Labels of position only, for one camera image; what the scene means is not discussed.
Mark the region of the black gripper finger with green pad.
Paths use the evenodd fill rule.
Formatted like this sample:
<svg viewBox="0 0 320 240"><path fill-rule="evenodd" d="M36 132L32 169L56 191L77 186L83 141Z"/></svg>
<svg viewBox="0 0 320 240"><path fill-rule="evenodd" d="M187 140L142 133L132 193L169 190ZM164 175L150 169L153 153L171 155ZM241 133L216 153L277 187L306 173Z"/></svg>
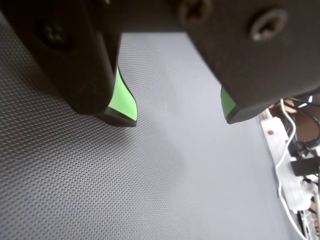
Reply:
<svg viewBox="0 0 320 240"><path fill-rule="evenodd" d="M135 127L137 103L94 18L101 0L3 0L0 10L39 67L78 114Z"/></svg>
<svg viewBox="0 0 320 240"><path fill-rule="evenodd" d="M229 124L320 87L317 0L177 0L174 11L234 102Z"/></svg>

